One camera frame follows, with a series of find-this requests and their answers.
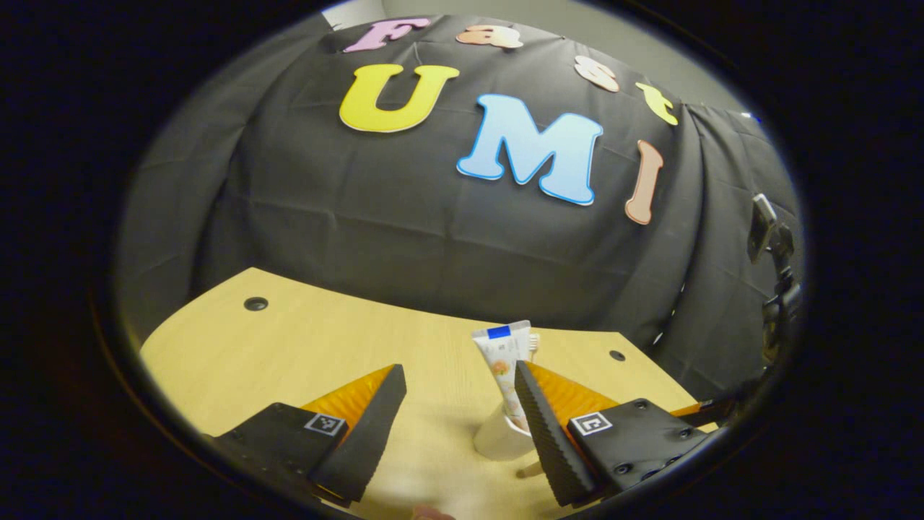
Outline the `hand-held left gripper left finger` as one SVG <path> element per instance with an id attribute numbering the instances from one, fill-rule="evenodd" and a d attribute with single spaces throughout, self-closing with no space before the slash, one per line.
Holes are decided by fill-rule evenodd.
<path id="1" fill-rule="evenodd" d="M 374 476 L 406 396 L 400 363 L 301 406 L 274 402 L 210 442 L 271 486 L 349 507 Z"/>

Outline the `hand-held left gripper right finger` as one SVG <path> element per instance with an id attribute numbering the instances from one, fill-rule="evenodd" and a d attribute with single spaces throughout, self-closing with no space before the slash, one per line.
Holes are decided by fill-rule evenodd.
<path id="1" fill-rule="evenodd" d="M 584 506 L 643 484 L 707 434 L 643 396 L 617 401 L 538 363 L 519 361 L 515 393 L 559 506 Z"/>

